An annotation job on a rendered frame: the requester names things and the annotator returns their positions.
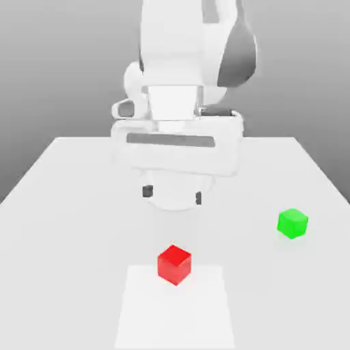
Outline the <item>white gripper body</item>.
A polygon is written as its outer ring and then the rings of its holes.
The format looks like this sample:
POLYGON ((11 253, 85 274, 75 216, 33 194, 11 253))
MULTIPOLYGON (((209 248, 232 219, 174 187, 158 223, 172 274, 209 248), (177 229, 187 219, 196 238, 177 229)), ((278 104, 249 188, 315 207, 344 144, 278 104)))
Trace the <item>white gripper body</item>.
POLYGON ((238 168, 243 121, 119 120, 111 139, 117 160, 132 168, 232 176, 238 168))

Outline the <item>small red cube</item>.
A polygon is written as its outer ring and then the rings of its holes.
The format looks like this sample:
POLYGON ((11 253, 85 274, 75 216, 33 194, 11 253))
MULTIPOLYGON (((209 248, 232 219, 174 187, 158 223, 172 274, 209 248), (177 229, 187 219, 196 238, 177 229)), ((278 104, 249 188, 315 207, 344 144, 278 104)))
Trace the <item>small red cube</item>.
POLYGON ((157 257, 158 276, 178 286, 191 273, 191 253, 169 246, 157 257))

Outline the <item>small green cube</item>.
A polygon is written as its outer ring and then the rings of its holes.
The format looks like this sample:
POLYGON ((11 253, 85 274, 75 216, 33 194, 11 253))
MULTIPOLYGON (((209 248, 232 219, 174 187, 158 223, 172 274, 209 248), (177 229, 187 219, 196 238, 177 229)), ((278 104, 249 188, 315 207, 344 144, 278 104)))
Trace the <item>small green cube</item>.
POLYGON ((289 239, 295 239, 306 233, 309 216, 290 208, 282 211, 278 216, 277 229, 289 239))

